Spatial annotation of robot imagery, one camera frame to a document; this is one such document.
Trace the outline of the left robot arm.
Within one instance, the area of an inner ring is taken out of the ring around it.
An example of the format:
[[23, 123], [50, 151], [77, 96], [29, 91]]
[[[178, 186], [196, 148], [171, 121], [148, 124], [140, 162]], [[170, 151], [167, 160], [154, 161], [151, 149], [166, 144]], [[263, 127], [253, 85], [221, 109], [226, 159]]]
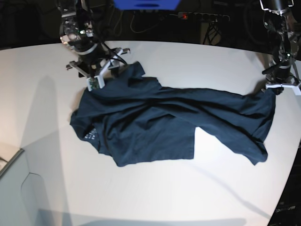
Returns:
[[296, 58], [301, 46], [301, 33], [295, 29], [293, 0], [261, 0], [264, 11], [264, 27], [275, 37], [272, 59], [268, 68], [262, 71], [266, 76], [266, 89], [274, 89], [280, 94], [285, 88], [301, 95], [301, 79], [296, 66]]

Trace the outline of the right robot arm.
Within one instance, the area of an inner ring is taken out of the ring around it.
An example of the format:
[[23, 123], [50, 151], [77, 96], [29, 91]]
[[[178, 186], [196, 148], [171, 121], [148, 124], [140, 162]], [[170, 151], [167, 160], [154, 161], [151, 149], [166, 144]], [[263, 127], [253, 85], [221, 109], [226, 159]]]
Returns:
[[87, 0], [57, 0], [56, 5], [62, 21], [60, 40], [78, 57], [66, 69], [75, 69], [79, 77], [85, 77], [89, 91], [104, 88], [104, 75], [121, 64], [126, 65], [121, 56], [130, 53], [130, 49], [111, 49], [105, 44], [96, 26], [98, 19]]

